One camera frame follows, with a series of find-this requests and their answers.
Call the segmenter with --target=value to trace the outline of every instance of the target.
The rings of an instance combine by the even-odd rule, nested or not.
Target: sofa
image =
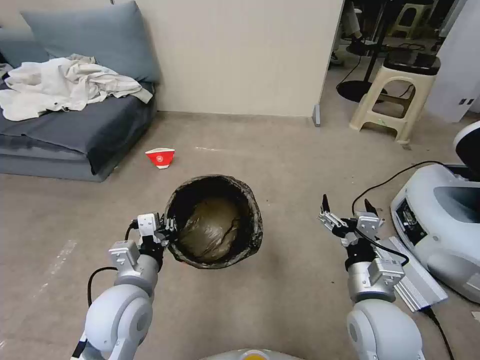
[[[31,31],[0,28],[0,53],[12,67],[70,54],[93,56],[154,93],[159,69],[134,1],[22,15]],[[2,89],[7,85],[0,84]],[[0,173],[101,182],[148,130],[155,112],[155,97],[145,104],[127,95],[23,121],[0,114]]]

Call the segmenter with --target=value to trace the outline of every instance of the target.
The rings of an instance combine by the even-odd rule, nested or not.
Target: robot
[[[419,329],[392,303],[394,285],[404,276],[402,264],[376,256],[374,246],[381,245],[374,239],[383,220],[368,201],[365,207],[366,211],[357,211],[353,218],[339,218],[330,211],[324,195],[318,216],[346,249],[348,291],[354,303],[346,317],[351,343],[360,360],[424,360]],[[130,229],[139,230],[139,243],[128,240]],[[102,352],[110,353],[109,360],[134,358],[152,322],[163,252],[176,238],[175,219],[165,215],[143,214],[130,224],[125,241],[116,242],[109,250],[118,270],[114,285],[89,307],[83,334],[70,360],[101,360]],[[241,349],[204,360],[300,359],[266,349]]]
[[[462,165],[418,169],[390,205],[403,243],[435,278],[480,304],[480,121],[453,146]]]

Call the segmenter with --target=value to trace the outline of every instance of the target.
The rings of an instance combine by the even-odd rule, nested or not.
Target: white cloth
[[[23,62],[8,72],[0,90],[3,116],[12,121],[38,118],[47,110],[82,110],[109,95],[133,95],[148,103],[152,94],[137,81],[95,64],[95,58],[73,54],[46,62]]]

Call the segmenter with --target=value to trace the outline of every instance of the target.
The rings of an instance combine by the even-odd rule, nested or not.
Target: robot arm
[[[376,257],[365,237],[374,239],[382,220],[367,201],[365,206],[367,211],[355,218],[339,218],[324,196],[318,216],[347,252],[348,291],[355,303],[347,316],[350,340],[360,360],[424,360],[416,324],[392,304],[394,285],[404,276],[402,266]],[[109,360],[131,360],[147,335],[163,252],[176,239],[177,227],[175,219],[164,221],[151,213],[138,216],[130,228],[139,229],[141,244],[119,241],[109,250],[118,269],[114,286],[88,309],[71,360],[104,360],[102,352],[110,353]]]
[[[374,239],[383,220],[367,200],[365,207],[355,218],[339,218],[324,195],[318,215],[347,252],[348,292],[355,303],[346,320],[350,341],[360,360],[423,360],[417,325],[393,304],[394,285],[405,275],[402,265],[376,257],[365,237]]]
[[[85,329],[71,360],[131,360],[152,323],[154,289],[163,251],[176,238],[174,219],[143,214],[130,225],[139,229],[141,244],[118,241],[108,251],[118,269],[114,286],[91,304]]]

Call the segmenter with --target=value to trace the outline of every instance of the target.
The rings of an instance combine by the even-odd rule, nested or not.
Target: beige stool
[[[429,19],[430,12],[432,11],[432,7],[433,7],[432,5],[418,5],[418,4],[406,3],[403,6],[402,10],[400,11],[400,14],[396,18],[395,23],[391,27],[391,30],[388,33],[388,36],[392,36],[395,32],[400,31],[400,32],[406,33],[405,37],[407,39],[411,39],[414,36],[415,32],[417,31],[417,28],[419,26],[424,26],[424,24]],[[415,9],[415,17],[413,18],[413,21],[411,22],[410,26],[400,25],[400,22],[402,21],[402,18],[404,17],[405,12],[408,9]]]
[[[350,127],[358,131],[362,129],[365,123],[389,127],[396,130],[395,141],[401,145],[408,144],[414,123],[420,117],[439,68],[440,60],[434,55],[417,51],[389,53],[370,90],[358,104],[358,108],[350,121]],[[408,98],[382,93],[384,86],[395,80],[403,80],[414,86]],[[401,118],[374,112],[373,107],[377,100],[402,105]]]

